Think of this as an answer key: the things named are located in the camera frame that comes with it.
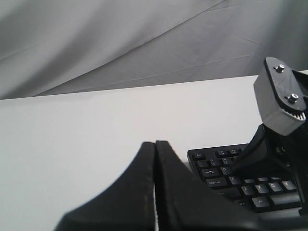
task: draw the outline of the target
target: gray fabric backdrop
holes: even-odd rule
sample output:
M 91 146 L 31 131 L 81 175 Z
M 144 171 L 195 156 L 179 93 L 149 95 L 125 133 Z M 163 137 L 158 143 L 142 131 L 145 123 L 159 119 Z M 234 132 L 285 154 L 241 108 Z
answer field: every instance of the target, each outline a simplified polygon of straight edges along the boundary
M 307 0 L 0 1 L 0 99 L 308 69 Z

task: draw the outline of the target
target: gray curtain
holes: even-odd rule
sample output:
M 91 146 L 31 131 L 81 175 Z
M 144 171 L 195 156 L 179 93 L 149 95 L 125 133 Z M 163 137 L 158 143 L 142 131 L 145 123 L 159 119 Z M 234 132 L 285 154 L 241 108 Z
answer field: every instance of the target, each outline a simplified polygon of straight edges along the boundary
M 0 2 L 0 99 L 308 68 L 307 0 Z

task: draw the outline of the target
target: screw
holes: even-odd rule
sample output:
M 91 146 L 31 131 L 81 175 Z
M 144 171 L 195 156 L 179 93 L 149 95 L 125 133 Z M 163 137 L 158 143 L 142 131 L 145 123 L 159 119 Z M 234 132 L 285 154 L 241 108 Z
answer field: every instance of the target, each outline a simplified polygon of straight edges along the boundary
M 288 101 L 289 101 L 289 103 L 292 103 L 292 104 L 294 104 L 294 103 L 296 103 L 296 101 L 298 100 L 298 95 L 296 95 L 296 94 L 291 94 L 289 97 L 288 97 Z
M 278 73 L 281 73 L 281 72 L 283 72 L 283 70 L 284 70 L 284 65 L 279 64 L 279 66 L 278 66 L 278 67 L 275 67 L 275 69 L 276 69 L 276 71 L 277 71 Z

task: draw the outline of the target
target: white table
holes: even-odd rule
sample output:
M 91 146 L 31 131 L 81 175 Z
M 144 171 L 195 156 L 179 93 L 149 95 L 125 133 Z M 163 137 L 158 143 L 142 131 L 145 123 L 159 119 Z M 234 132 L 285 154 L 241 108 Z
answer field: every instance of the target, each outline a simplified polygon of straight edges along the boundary
M 51 231 L 105 190 L 143 141 L 249 142 L 256 76 L 0 101 L 0 230 Z

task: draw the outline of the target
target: black keyboard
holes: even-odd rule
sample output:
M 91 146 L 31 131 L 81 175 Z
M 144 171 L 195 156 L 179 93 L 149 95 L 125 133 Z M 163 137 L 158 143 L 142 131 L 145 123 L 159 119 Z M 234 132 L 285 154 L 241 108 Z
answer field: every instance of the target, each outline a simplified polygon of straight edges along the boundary
M 260 216 L 267 228 L 287 229 L 308 226 L 299 216 L 300 199 L 292 176 L 264 176 L 241 179 L 232 175 L 230 164 L 246 144 L 189 150 L 193 172 L 213 192 L 225 196 Z

